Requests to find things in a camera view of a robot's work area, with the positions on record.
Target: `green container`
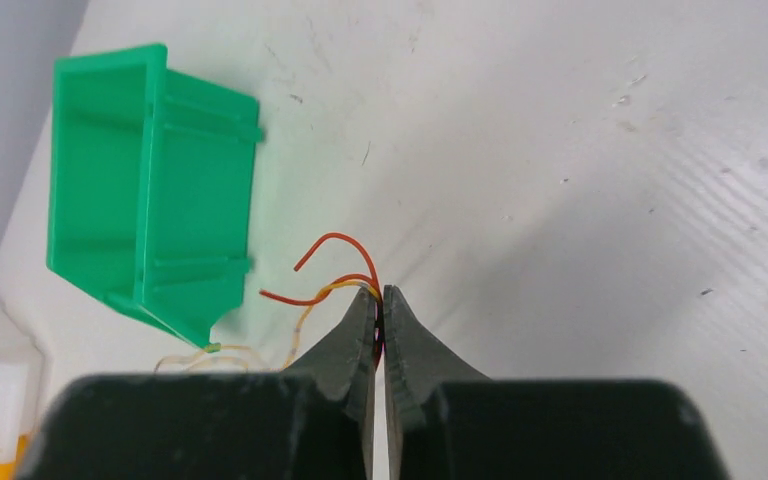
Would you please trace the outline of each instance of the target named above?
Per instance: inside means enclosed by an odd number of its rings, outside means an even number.
[[[48,268],[198,347],[243,300],[258,103],[166,47],[54,67]]]

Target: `background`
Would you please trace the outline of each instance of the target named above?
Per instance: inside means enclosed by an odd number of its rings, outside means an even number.
[[[768,478],[768,0],[94,0],[71,53],[157,41],[261,101],[256,268],[215,340],[280,364],[301,312],[256,291],[362,270],[339,243],[291,270],[343,231],[479,370],[674,382],[732,475]],[[46,270],[49,137],[0,248],[0,301],[48,355],[44,405],[191,351]]]

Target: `orange wire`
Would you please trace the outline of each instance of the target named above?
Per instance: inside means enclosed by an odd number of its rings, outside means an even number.
[[[331,282],[331,285],[337,284],[337,283],[343,283],[349,280],[360,280],[361,282],[368,283],[370,286],[372,285],[372,279],[369,278],[369,276],[364,275],[362,273],[350,273],[348,275],[343,275],[342,277],[339,277],[333,282]],[[313,305],[316,305],[317,303],[325,300],[328,297],[328,295],[331,294],[332,291],[333,290],[326,290],[324,292],[320,291],[316,297],[310,300],[296,300],[295,298],[289,298],[283,295],[278,295],[277,293],[272,293],[268,290],[261,290],[260,294],[266,298],[271,298],[272,300],[276,300],[281,303],[286,303],[288,305],[295,305],[297,307],[312,307]]]
[[[366,251],[365,248],[363,248],[363,245],[361,245],[360,242],[343,233],[331,232],[331,233],[326,233],[325,235],[319,237],[319,240],[317,240],[313,244],[313,246],[311,246],[310,249],[308,249],[307,253],[305,253],[304,256],[302,256],[301,260],[299,260],[298,263],[296,263],[296,266],[293,267],[293,270],[295,270],[296,272],[301,270],[301,268],[304,266],[305,263],[307,263],[310,257],[313,256],[314,253],[316,253],[316,250],[329,238],[337,238],[339,240],[343,240],[344,242],[347,242],[353,247],[355,247],[357,251],[360,252],[361,256],[366,262],[366,266],[369,268],[369,273],[370,273],[370,276],[363,275],[360,273],[350,273],[348,275],[343,275],[342,277],[334,280],[333,282],[331,282],[331,284],[333,285],[333,284],[342,283],[349,280],[360,280],[362,282],[368,283],[373,289],[375,289],[376,292],[380,294],[381,286],[378,283],[378,272],[375,271],[375,265],[372,263],[372,258],[369,256],[369,253]],[[325,298],[331,294],[331,290],[326,290],[324,292],[320,291],[316,297],[310,300],[297,300],[294,298],[289,298],[283,295],[272,293],[268,290],[261,290],[260,294],[263,295],[264,297],[271,298],[272,300],[276,300],[289,305],[295,305],[299,307],[310,307],[325,300]]]

